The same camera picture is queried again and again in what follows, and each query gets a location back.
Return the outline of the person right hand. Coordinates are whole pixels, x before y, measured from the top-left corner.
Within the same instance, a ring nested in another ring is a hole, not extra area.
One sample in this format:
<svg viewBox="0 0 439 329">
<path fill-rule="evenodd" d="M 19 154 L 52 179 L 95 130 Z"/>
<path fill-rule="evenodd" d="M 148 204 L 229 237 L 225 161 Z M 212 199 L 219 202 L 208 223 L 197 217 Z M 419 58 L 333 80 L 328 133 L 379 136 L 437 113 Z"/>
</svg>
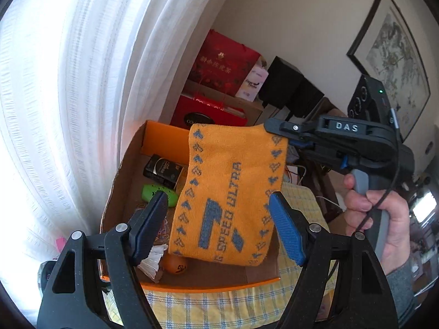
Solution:
<svg viewBox="0 0 439 329">
<path fill-rule="evenodd" d="M 385 191 L 369 190 L 366 195 L 361 195 L 354 190 L 355 178 L 351 174 L 345 175 L 344 185 L 347 188 L 344 198 L 347 207 L 344 213 L 346 235 L 351 236 Z M 403 266 L 410 257 L 409 207 L 401 196 L 392 191 L 379 208 L 387 211 L 390 216 L 389 232 L 380 261 L 384 273 L 388 275 Z"/>
</svg>

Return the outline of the grey sleeve forearm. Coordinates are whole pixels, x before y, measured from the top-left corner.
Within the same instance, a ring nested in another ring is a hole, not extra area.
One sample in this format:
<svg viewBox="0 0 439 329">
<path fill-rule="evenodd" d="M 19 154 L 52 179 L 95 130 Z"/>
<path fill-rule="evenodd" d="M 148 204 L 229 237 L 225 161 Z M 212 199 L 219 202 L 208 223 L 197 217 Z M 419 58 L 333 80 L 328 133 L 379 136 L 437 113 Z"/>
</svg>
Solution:
<svg viewBox="0 0 439 329">
<path fill-rule="evenodd" d="M 386 275 L 386 279 L 396 307 L 398 327 L 402 328 L 414 315 L 416 307 L 411 260 Z"/>
</svg>

